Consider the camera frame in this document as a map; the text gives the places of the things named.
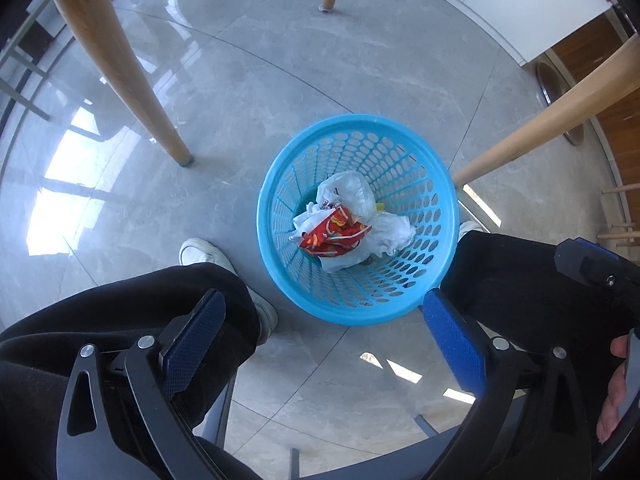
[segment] round metal base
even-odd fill
[[[547,105],[557,101],[569,90],[569,85],[560,77],[558,72],[547,63],[538,63],[536,65],[536,76]],[[582,125],[578,124],[575,128],[565,132],[564,138],[572,146],[580,146],[584,141]]]

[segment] human hand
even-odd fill
[[[616,357],[626,357],[626,341],[628,335],[621,335],[615,338],[611,342],[611,353]],[[602,412],[596,425],[596,436],[602,444],[606,441],[616,429],[616,426],[620,422],[620,414],[618,413],[618,407],[622,404],[622,401],[626,396],[626,383],[625,383],[625,363],[622,363],[609,381],[609,395],[604,401],[602,406]]]

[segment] person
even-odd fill
[[[193,429],[238,367],[267,341],[278,314],[238,278],[222,251],[190,238],[178,259],[180,266],[86,290],[2,332],[0,449],[2,466],[12,478],[56,478],[62,402],[76,356],[85,344],[93,343],[101,352],[130,348],[140,336],[158,336],[174,317],[188,314],[210,288],[222,293],[224,325],[190,385],[172,399]],[[204,439],[200,443],[230,479],[260,480],[224,450]]]
[[[527,351],[544,353],[558,344],[567,350],[597,450],[617,423],[613,409],[624,388],[624,339],[616,337],[628,332],[634,320],[607,291],[556,272],[555,246],[478,232],[471,226],[465,233],[441,284],[444,294],[462,314]],[[62,400],[78,350],[85,344],[93,343],[102,352],[129,348],[140,336],[157,336],[171,319],[189,313],[210,288],[222,293],[225,323],[204,366],[172,400],[194,428],[256,345],[267,341],[278,322],[274,307],[238,278],[218,248],[190,238],[180,248],[179,261],[180,266],[60,301],[0,335],[0,449],[5,468],[15,472],[12,478],[56,477]],[[629,440],[640,442],[638,433],[634,430]],[[229,478],[260,480],[225,451],[203,440],[201,444]]]

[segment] plastic basket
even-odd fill
[[[385,210],[406,215],[416,237],[396,256],[372,257],[334,274],[289,240],[292,218],[314,202],[318,184],[340,171],[367,179]],[[449,172],[411,130],[350,114],[308,127],[277,156],[260,190],[258,243],[273,281],[313,316],[370,325],[402,316],[439,286],[458,241],[458,200]]]

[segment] wooden panel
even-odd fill
[[[589,75],[622,45],[604,16],[598,16],[553,47],[576,81]],[[623,184],[640,182],[640,89],[597,116]],[[626,193],[632,221],[640,221],[640,190]]]

